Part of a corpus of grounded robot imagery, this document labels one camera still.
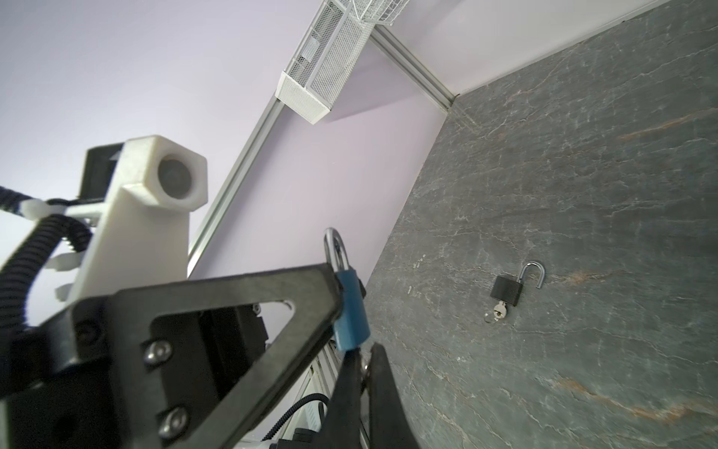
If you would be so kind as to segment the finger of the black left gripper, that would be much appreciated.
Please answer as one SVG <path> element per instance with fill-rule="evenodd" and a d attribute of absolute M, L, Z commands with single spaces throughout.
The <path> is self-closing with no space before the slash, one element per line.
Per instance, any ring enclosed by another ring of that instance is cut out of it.
<path fill-rule="evenodd" d="M 76 448 L 229 448 L 259 424 L 340 312 L 327 264 L 89 297 L 100 371 Z"/>

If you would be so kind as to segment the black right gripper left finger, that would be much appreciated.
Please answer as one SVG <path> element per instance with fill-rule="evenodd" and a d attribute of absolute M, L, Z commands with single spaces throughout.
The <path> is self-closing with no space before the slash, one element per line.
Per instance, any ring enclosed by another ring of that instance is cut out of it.
<path fill-rule="evenodd" d="M 325 422 L 314 448 L 360 448 L 363 365 L 361 350 L 347 352 L 342 361 Z"/>

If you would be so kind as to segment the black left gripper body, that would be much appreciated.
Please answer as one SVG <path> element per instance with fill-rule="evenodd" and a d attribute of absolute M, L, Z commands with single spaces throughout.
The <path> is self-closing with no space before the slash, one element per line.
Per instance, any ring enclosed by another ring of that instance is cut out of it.
<path fill-rule="evenodd" d="M 6 340 L 5 448 L 219 448 L 221 406 L 263 355 L 255 305 L 97 297 Z"/>

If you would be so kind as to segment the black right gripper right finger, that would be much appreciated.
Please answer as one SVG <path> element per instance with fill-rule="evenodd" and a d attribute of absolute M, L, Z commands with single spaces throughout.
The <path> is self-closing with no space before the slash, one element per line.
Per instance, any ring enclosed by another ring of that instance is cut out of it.
<path fill-rule="evenodd" d="M 369 447 L 419 449 L 405 415 L 386 349 L 376 343 L 368 365 Z"/>

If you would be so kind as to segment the blue padlock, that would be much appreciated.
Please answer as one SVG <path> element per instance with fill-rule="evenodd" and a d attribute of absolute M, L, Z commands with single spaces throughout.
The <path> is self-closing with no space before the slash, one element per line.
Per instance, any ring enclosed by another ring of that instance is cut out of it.
<path fill-rule="evenodd" d="M 357 272 L 350 266 L 343 239 L 335 228 L 327 228 L 325 256 L 341 287 L 341 314 L 333 325 L 334 339 L 340 352 L 361 347 L 370 337 L 370 327 L 364 305 L 365 290 Z"/>

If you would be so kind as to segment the silver key with ring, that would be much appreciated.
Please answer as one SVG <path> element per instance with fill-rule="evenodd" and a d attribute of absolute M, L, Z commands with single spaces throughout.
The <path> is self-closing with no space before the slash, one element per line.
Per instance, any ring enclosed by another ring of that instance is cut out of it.
<path fill-rule="evenodd" d="M 491 312 L 487 312 L 484 314 L 484 322 L 486 324 L 494 324 L 497 323 L 503 319 L 506 318 L 508 313 L 508 306 L 507 303 L 503 300 L 500 300 L 497 305 L 491 310 Z"/>

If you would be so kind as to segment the black padlock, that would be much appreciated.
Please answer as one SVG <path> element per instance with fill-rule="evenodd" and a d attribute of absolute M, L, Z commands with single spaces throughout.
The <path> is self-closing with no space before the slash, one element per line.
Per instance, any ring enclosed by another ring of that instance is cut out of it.
<path fill-rule="evenodd" d="M 536 288 L 542 289 L 546 279 L 546 269 L 540 261 L 532 260 L 525 262 L 517 278 L 498 275 L 490 291 L 490 297 L 515 307 L 521 297 L 527 279 L 527 271 L 530 268 L 538 269 L 540 277 L 538 277 Z"/>

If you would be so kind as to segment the small silver key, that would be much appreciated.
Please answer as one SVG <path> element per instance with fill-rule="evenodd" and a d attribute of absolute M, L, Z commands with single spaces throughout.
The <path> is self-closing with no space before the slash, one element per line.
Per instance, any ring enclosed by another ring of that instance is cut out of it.
<path fill-rule="evenodd" d="M 363 352 L 361 355 L 361 392 L 368 390 L 371 375 L 371 353 Z"/>

